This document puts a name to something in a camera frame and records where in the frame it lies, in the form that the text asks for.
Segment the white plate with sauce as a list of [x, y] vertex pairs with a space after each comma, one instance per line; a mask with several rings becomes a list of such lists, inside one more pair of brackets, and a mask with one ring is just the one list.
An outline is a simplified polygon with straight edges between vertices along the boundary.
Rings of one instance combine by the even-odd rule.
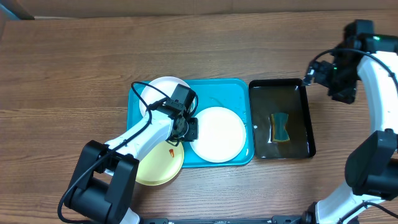
[[201, 159], [222, 163], [234, 159], [246, 143], [246, 128], [242, 119], [223, 107], [206, 108], [196, 116], [198, 138], [190, 143]]

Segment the pinkish white plate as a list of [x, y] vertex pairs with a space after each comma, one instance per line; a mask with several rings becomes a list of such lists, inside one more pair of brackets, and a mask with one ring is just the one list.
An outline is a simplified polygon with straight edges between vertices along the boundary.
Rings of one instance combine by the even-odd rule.
[[[178, 84], [181, 84], [183, 86], [190, 88], [190, 86], [185, 81], [183, 81], [177, 77], [160, 77], [160, 78], [156, 78], [155, 80], [152, 80], [149, 83], [149, 85], [159, 89], [160, 91], [165, 93], [170, 98]], [[142, 91], [142, 93], [140, 94], [140, 96], [148, 106], [153, 104], [155, 101], [159, 101], [159, 100], [165, 98], [165, 96], [162, 93], [160, 93], [159, 91], [157, 91], [149, 86], [145, 86], [145, 88]], [[142, 117], [144, 117], [146, 115], [147, 109], [144, 106], [143, 102], [141, 102], [141, 101], [139, 101], [139, 109], [140, 109]], [[192, 110], [193, 110], [193, 106], [190, 106], [189, 110], [188, 110], [188, 114], [190, 114], [192, 112]], [[171, 110], [168, 110], [167, 108], [164, 108], [163, 106], [160, 107], [160, 110], [158, 108], [158, 111], [165, 113], [167, 115], [171, 115]]]

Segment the green yellow sponge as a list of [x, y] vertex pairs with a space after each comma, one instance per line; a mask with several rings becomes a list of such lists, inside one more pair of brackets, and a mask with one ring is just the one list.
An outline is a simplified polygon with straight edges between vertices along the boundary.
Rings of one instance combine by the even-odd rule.
[[272, 142], [287, 142], [290, 141], [289, 134], [286, 130], [286, 125], [289, 119], [287, 113], [272, 113], [271, 114], [271, 141]]

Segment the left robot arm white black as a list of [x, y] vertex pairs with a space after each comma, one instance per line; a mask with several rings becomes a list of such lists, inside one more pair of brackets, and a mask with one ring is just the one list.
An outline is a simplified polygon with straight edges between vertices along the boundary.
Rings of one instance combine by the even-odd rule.
[[140, 161], [160, 142], [196, 140], [197, 129], [197, 118], [149, 111], [116, 139], [88, 142], [60, 199], [59, 219], [71, 222], [62, 215], [66, 206], [85, 216], [83, 223], [141, 223], [130, 208]]

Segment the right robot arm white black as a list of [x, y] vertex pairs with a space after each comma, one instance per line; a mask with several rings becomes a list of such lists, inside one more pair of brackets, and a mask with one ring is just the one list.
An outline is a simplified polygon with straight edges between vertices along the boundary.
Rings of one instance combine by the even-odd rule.
[[327, 198], [313, 203], [301, 223], [355, 223], [357, 216], [397, 197], [397, 37], [370, 33], [346, 34], [328, 50], [333, 63], [313, 59], [303, 78], [328, 88], [335, 101], [350, 104], [362, 81], [368, 100], [370, 136], [347, 158], [345, 179]]

